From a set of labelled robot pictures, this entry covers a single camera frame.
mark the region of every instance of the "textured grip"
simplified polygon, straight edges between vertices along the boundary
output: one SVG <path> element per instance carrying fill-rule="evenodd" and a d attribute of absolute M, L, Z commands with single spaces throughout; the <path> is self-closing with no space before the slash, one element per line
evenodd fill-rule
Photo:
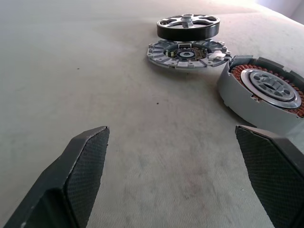
<path fill-rule="evenodd" d="M 4 228 L 85 228 L 100 186 L 109 128 L 74 137 L 39 176 Z"/>
<path fill-rule="evenodd" d="M 236 134 L 252 187 L 274 226 L 303 227 L 304 177 L 299 159 L 294 161 L 303 159 L 301 152 L 258 129 L 237 126 Z"/>
<path fill-rule="evenodd" d="M 102 132 L 85 145 L 67 184 L 66 195 L 80 228 L 85 228 L 100 186 L 103 173 L 106 135 Z"/>

